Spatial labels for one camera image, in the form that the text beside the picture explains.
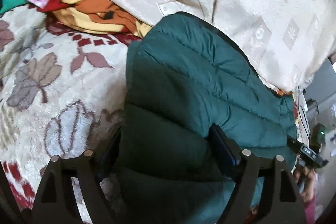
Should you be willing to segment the person right hand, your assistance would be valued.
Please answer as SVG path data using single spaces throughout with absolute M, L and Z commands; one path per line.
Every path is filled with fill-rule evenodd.
M 314 198 L 315 170 L 298 165 L 293 171 L 293 176 L 296 183 L 303 183 L 303 191 L 300 193 L 303 203 L 310 202 Z

